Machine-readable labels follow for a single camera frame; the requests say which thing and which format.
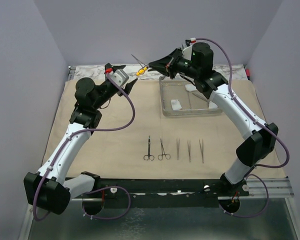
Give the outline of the beige surgical wrap cloth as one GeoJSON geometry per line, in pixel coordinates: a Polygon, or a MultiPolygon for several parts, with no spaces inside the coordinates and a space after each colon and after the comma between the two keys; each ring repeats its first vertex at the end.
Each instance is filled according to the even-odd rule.
{"type": "Polygon", "coordinates": [[[243,139],[225,114],[165,117],[156,80],[137,82],[129,98],[131,103],[122,96],[114,96],[102,111],[100,131],[93,133],[80,149],[67,173],[69,177],[87,171],[113,179],[218,179],[235,161],[236,149],[243,139]],[[143,159],[149,136],[153,161],[143,159]],[[170,159],[158,160],[160,138],[170,159]],[[191,141],[191,162],[187,140],[191,141]]]}

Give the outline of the steel forceps clamp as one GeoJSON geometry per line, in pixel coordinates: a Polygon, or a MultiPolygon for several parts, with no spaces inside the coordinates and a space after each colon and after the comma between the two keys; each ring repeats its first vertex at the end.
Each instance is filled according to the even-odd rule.
{"type": "Polygon", "coordinates": [[[148,136],[147,142],[147,154],[143,156],[144,161],[153,161],[155,159],[154,155],[151,154],[151,136],[148,136]]]}

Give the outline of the white gauze pad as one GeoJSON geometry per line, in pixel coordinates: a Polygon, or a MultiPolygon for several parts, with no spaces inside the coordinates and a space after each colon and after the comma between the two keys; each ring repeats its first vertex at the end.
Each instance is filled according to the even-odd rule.
{"type": "Polygon", "coordinates": [[[186,84],[185,85],[185,90],[188,91],[188,92],[194,92],[194,91],[197,90],[197,88],[192,84],[186,84]]]}
{"type": "Polygon", "coordinates": [[[209,104],[208,104],[209,110],[215,110],[217,108],[218,108],[218,106],[215,103],[213,103],[212,101],[209,102],[209,104]]]}
{"type": "Polygon", "coordinates": [[[172,99],[170,101],[170,104],[171,104],[171,108],[173,111],[180,111],[182,110],[182,105],[180,103],[180,101],[178,99],[172,99]]]}

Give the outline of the steel tweezers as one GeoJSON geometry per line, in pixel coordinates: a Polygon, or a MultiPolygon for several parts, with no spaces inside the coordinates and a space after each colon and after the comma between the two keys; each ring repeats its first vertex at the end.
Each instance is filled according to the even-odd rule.
{"type": "Polygon", "coordinates": [[[180,138],[176,139],[176,159],[180,159],[180,138]]]}
{"type": "Polygon", "coordinates": [[[201,160],[202,163],[204,163],[204,140],[203,139],[199,140],[199,147],[200,147],[201,160]]]}
{"type": "Polygon", "coordinates": [[[191,140],[187,140],[187,150],[188,150],[188,159],[189,162],[191,163],[192,158],[191,158],[191,140]]]}

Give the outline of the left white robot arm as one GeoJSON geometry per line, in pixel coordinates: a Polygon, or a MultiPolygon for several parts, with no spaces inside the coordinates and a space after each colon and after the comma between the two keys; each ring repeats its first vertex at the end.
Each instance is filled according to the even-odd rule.
{"type": "Polygon", "coordinates": [[[129,93],[135,80],[129,82],[125,65],[104,66],[104,82],[97,85],[89,77],[83,77],[75,85],[75,104],[69,124],[61,141],[48,160],[35,172],[28,172],[24,179],[27,201],[32,205],[33,218],[42,221],[37,209],[48,214],[60,215],[67,208],[70,200],[81,194],[93,198],[101,190],[98,176],[83,172],[70,180],[67,173],[80,149],[94,132],[99,132],[98,125],[102,118],[102,106],[114,95],[124,96],[129,103],[129,93]]]}

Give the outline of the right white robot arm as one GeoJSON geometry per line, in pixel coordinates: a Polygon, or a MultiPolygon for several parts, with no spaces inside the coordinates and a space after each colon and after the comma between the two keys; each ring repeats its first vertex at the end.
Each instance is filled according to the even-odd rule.
{"type": "Polygon", "coordinates": [[[229,82],[213,69],[214,52],[204,42],[185,49],[176,48],[169,55],[148,64],[150,70],[174,79],[177,74],[191,78],[196,89],[216,104],[239,130],[243,143],[236,149],[236,160],[222,174],[219,189],[230,196],[245,176],[275,147],[279,128],[266,123],[234,93],[229,82]]]}

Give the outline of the white gauze pad top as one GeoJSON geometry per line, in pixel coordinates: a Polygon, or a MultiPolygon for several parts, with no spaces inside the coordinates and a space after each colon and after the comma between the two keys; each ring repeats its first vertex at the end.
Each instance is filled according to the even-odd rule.
{"type": "Polygon", "coordinates": [[[194,92],[194,91],[197,90],[197,88],[192,84],[186,84],[185,85],[185,90],[188,91],[188,92],[194,92]]]}

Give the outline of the wire mesh instrument tray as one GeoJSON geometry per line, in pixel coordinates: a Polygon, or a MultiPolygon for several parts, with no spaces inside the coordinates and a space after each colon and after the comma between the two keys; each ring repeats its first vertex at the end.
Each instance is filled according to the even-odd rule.
{"type": "Polygon", "coordinates": [[[159,77],[161,109],[165,117],[201,117],[222,113],[219,107],[212,110],[208,109],[210,100],[205,102],[192,94],[199,93],[203,95],[198,90],[193,92],[186,91],[185,85],[189,84],[191,83],[179,76],[176,79],[170,79],[163,75],[159,77]],[[172,110],[171,100],[173,99],[179,100],[182,110],[172,110]]]}

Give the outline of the steel surgical scissors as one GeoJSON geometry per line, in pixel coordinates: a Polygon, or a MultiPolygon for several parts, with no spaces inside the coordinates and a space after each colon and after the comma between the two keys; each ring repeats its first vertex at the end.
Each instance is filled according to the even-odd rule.
{"type": "Polygon", "coordinates": [[[202,94],[199,94],[199,93],[197,93],[197,92],[193,92],[192,93],[194,96],[196,96],[197,98],[199,98],[199,99],[201,99],[201,100],[203,100],[203,101],[205,101],[205,102],[209,102],[209,100],[204,96],[204,95],[202,95],[202,94]]]}

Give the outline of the steel hemostat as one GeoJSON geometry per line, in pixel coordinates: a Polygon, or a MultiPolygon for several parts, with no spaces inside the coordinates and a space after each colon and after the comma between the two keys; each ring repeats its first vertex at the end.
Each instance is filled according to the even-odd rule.
{"type": "Polygon", "coordinates": [[[134,56],[133,54],[131,54],[131,56],[139,63],[139,65],[141,66],[141,69],[145,72],[146,70],[149,69],[149,65],[143,63],[142,61],[140,61],[136,56],[134,56]]]}

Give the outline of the curved steel clamp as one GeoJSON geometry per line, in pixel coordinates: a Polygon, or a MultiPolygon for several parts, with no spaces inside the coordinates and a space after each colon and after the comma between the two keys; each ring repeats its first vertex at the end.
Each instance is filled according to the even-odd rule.
{"type": "Polygon", "coordinates": [[[159,139],[160,139],[160,149],[161,149],[161,154],[159,154],[159,155],[157,156],[157,159],[158,159],[159,161],[162,161],[164,158],[165,158],[166,160],[170,160],[170,159],[171,159],[171,155],[170,155],[169,153],[166,153],[166,152],[165,152],[164,145],[163,145],[163,140],[162,140],[161,137],[160,137],[159,139]]]}

